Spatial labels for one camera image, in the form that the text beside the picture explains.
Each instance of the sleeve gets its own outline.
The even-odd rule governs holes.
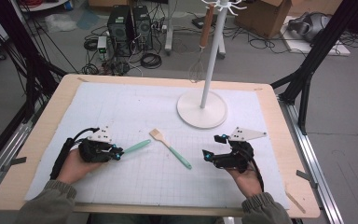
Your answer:
[[[74,209],[75,196],[74,187],[49,180],[43,191],[20,209],[14,223],[63,224]]]
[[[261,193],[242,203],[246,224],[292,224],[286,210],[269,193]]]

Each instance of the spatula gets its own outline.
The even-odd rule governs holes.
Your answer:
[[[153,129],[150,133],[149,133],[154,139],[162,142],[170,151],[171,153],[173,153],[173,155],[175,155],[175,157],[189,170],[191,170],[191,164],[190,162],[188,162],[183,156],[181,156],[175,149],[173,149],[173,147],[170,146],[170,144],[168,144],[165,139],[164,136],[162,135],[162,133],[158,130],[158,129]]]

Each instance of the human hand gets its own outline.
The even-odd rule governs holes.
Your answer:
[[[77,180],[83,178],[87,173],[97,169],[104,162],[85,162],[80,157],[79,149],[74,149],[69,152],[63,164],[60,174],[57,180],[66,183],[73,184]]]
[[[242,174],[237,169],[226,170],[234,178],[235,183],[246,198],[251,198],[256,194],[263,192],[255,171],[249,166],[248,169]]]

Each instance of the floor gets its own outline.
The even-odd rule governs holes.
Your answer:
[[[190,9],[177,8],[172,16],[175,25],[195,28],[190,20],[194,15]],[[106,24],[106,14],[98,12],[95,17],[84,7],[66,12],[61,8],[36,14],[43,20],[51,13],[66,13],[74,21],[83,23],[82,29],[50,34],[51,38],[70,60],[76,70],[85,64],[84,36]],[[227,27],[233,27],[232,17],[227,18]],[[60,53],[41,35],[47,46],[50,59],[63,70],[73,72]],[[155,70],[140,67],[131,69],[131,77],[166,77],[188,79],[188,68],[197,59],[199,34],[189,31],[174,33],[173,51],[167,56],[164,50],[159,54],[162,66]],[[285,77],[301,65],[304,56],[298,53],[274,53],[286,50],[281,40],[274,40],[273,49],[264,48],[265,42],[253,39],[247,34],[235,38],[226,37],[227,55],[218,59],[213,80],[234,82],[272,83]],[[358,223],[358,48],[347,47],[349,57],[328,56],[316,71],[310,88],[307,115],[307,131],[315,154],[324,171],[338,209],[345,223]],[[206,66],[209,50],[204,52]],[[0,132],[2,132],[25,101],[21,83],[11,60],[0,60]],[[0,223],[12,222],[16,212],[0,212]],[[86,214],[73,214],[68,223],[85,223]],[[304,223],[328,223],[323,213],[319,218],[304,219]]]

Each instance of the metal whisk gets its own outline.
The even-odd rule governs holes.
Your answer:
[[[189,79],[191,82],[199,82],[204,77],[204,69],[202,65],[202,53],[208,43],[209,30],[211,29],[214,5],[210,4],[205,15],[200,38],[200,54],[195,63],[190,66]]]

